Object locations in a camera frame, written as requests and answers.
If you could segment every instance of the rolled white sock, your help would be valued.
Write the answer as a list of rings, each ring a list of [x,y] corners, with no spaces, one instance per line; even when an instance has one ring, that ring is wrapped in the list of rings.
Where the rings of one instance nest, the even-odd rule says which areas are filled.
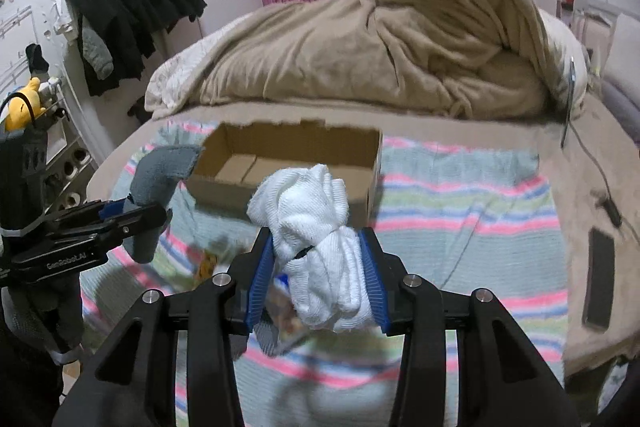
[[[275,172],[247,208],[256,225],[271,229],[293,306],[310,328],[343,331],[374,324],[360,241],[346,225],[348,213],[344,182],[334,180],[325,165]]]

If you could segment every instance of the silver bolt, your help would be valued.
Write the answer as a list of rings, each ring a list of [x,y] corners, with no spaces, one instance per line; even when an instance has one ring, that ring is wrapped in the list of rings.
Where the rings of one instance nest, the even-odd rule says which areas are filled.
[[[148,290],[142,294],[142,301],[147,304],[153,304],[160,298],[160,292],[158,290]]]
[[[422,284],[422,278],[415,273],[410,273],[402,278],[402,282],[411,288],[415,288],[416,286],[420,286],[420,284]]]
[[[226,286],[231,282],[231,276],[228,273],[216,273],[211,280],[216,286]]]
[[[491,302],[492,300],[494,300],[494,294],[492,294],[486,288],[480,288],[478,291],[476,291],[476,299],[478,299],[480,302]]]

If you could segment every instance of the cardboard box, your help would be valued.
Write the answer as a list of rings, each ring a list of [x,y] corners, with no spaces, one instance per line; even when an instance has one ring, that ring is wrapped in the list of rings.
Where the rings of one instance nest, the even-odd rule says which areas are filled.
[[[322,163],[334,178],[344,180],[350,227],[366,227],[380,174],[381,140],[377,129],[326,126],[322,121],[222,123],[205,140],[186,186],[198,203],[244,214],[270,174]]]

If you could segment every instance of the striped towel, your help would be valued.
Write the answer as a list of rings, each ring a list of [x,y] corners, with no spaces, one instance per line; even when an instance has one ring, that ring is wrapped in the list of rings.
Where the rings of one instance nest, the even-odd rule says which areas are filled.
[[[113,198],[127,195],[136,165],[153,147],[200,143],[215,124],[168,123],[127,163]],[[526,151],[472,150],[385,137],[373,227],[407,270],[448,291],[492,289],[562,381],[567,332],[564,246],[548,182]],[[191,289],[203,249],[228,263],[257,229],[237,217],[202,212],[184,185],[155,259],[136,265],[122,248],[81,275],[85,344],[97,347],[148,288]],[[236,362],[244,419],[256,426],[386,425],[396,391],[402,337],[380,330],[316,331],[269,359],[253,337]],[[186,420],[186,336],[178,342],[178,425]],[[447,332],[447,421],[458,389],[456,338]]]

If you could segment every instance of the brown blanket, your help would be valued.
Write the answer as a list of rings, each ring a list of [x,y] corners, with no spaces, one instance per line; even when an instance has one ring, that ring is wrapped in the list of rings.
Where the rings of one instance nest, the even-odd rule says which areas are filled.
[[[187,101],[323,98],[475,120],[534,116],[563,100],[552,49],[533,0],[277,4],[212,46],[172,112]]]

